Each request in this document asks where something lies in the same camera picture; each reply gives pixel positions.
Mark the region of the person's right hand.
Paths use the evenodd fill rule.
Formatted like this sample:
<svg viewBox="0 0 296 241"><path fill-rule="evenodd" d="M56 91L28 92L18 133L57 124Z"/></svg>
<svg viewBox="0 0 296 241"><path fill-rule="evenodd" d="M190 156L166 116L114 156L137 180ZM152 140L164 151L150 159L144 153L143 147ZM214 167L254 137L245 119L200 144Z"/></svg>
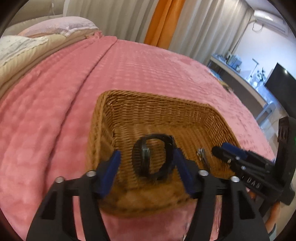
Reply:
<svg viewBox="0 0 296 241"><path fill-rule="evenodd" d="M251 199L255 202L257 207L263 204L265 201L262 197L257 196L250 189L247 189L247 193L250 195ZM280 217L280 202L274 203L263 216L263 221L265 223L266 230L269 235L269 240L276 239L276 223Z"/></svg>

